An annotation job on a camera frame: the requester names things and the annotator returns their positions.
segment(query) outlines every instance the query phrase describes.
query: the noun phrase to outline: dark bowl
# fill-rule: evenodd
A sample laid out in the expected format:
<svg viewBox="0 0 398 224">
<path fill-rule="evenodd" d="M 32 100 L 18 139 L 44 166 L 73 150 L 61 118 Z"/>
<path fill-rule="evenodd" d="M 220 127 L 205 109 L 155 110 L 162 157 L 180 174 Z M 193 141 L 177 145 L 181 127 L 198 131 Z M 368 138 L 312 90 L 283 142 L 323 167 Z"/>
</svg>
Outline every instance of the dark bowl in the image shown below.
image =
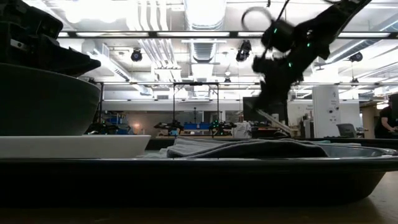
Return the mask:
<svg viewBox="0 0 398 224">
<path fill-rule="evenodd" d="M 101 90 L 58 73 L 0 63 L 0 136 L 79 136 Z"/>
</svg>

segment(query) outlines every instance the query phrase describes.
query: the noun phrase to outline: white plate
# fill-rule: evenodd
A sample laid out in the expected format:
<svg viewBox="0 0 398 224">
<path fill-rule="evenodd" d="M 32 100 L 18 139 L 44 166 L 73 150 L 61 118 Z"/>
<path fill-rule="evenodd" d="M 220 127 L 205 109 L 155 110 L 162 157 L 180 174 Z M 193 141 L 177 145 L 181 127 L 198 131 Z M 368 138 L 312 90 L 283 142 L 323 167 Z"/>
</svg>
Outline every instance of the white plate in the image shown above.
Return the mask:
<svg viewBox="0 0 398 224">
<path fill-rule="evenodd" d="M 2 136 L 0 158 L 133 158 L 144 154 L 150 136 Z"/>
</svg>

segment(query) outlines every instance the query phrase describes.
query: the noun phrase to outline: chair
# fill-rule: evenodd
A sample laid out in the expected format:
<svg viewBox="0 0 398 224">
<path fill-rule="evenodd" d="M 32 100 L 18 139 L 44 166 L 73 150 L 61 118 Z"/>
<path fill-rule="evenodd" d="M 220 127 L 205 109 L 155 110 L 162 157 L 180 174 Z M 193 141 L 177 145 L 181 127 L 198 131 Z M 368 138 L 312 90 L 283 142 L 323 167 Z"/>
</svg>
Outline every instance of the chair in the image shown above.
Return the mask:
<svg viewBox="0 0 398 224">
<path fill-rule="evenodd" d="M 336 124 L 341 137 L 356 138 L 356 130 L 353 124 Z"/>
</svg>

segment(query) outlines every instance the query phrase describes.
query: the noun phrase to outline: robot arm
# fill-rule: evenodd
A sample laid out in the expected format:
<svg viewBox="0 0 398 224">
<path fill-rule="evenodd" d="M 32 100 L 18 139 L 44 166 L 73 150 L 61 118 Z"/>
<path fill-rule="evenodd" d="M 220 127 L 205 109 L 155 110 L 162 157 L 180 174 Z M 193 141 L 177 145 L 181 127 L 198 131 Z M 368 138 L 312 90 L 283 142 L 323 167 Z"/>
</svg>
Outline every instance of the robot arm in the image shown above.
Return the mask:
<svg viewBox="0 0 398 224">
<path fill-rule="evenodd" d="M 290 87 L 303 81 L 305 69 L 317 57 L 329 57 L 329 45 L 350 20 L 370 2 L 371 0 L 338 1 L 317 17 L 297 26 L 282 19 L 275 21 L 271 18 L 271 26 L 263 34 L 261 42 L 266 49 L 275 48 L 287 56 L 271 60 L 265 58 L 264 52 L 262 57 L 254 59 L 253 70 L 265 76 L 254 109 L 266 110 L 272 102 L 287 100 Z"/>
<path fill-rule="evenodd" d="M 100 67 L 99 61 L 59 45 L 62 28 L 59 20 L 22 0 L 0 0 L 0 63 L 72 77 Z"/>
</svg>

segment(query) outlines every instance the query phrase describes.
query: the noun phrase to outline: gray towel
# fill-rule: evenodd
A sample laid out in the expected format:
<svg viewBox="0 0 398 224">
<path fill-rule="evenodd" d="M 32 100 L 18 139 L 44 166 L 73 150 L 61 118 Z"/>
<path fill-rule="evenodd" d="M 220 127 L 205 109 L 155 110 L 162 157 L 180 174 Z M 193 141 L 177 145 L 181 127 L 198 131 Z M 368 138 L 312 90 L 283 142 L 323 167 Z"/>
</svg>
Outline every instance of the gray towel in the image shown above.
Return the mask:
<svg viewBox="0 0 398 224">
<path fill-rule="evenodd" d="M 160 154 L 146 157 L 167 158 L 298 158 L 328 157 L 318 145 L 293 139 L 244 141 L 215 141 L 178 137 L 173 146 L 161 149 Z"/>
</svg>

